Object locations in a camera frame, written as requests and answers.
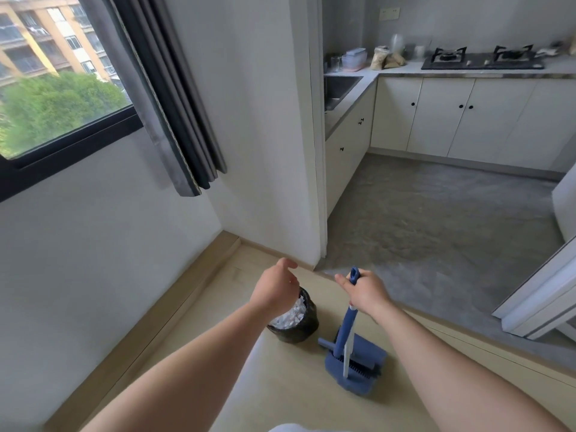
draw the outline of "dustpan handle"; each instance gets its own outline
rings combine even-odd
[[[358,271],[358,268],[352,267],[350,270],[350,283],[352,285],[356,285],[356,282],[359,278],[360,272]],[[357,313],[358,310],[354,306],[350,305],[348,307],[346,315],[344,315],[344,319],[342,320],[342,326],[338,331],[336,346],[334,347],[334,352],[332,353],[335,358],[340,358],[342,353],[344,353],[344,345],[346,344],[346,340],[348,340],[348,335],[350,334],[350,330],[352,330],[352,325],[354,324]]]

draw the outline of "gray tile floor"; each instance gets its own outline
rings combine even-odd
[[[367,154],[328,219],[317,269],[371,269],[397,301],[576,370],[564,335],[529,341],[491,316],[563,244],[555,185]]]

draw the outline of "person's left hand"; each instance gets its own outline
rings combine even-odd
[[[256,283],[250,303],[268,315],[268,321],[288,312],[298,300],[300,283],[288,268],[298,264],[286,257],[262,273]]]

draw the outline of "black trash bag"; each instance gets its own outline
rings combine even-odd
[[[280,341],[285,343],[297,344],[306,340],[311,334],[316,332],[320,322],[318,322],[318,316],[316,315],[316,305],[308,295],[308,292],[300,287],[300,297],[304,297],[304,305],[306,305],[306,313],[301,321],[294,327],[288,329],[277,329],[274,326],[267,326],[268,329],[275,333]]]

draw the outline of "window glass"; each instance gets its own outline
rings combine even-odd
[[[102,43],[84,27],[89,21],[78,0],[26,0],[25,11],[21,1],[3,6],[0,44],[9,45],[0,45],[0,155],[19,157],[130,105]],[[11,18],[19,18],[38,45],[29,45]],[[102,64],[70,51],[82,42],[90,42]]]

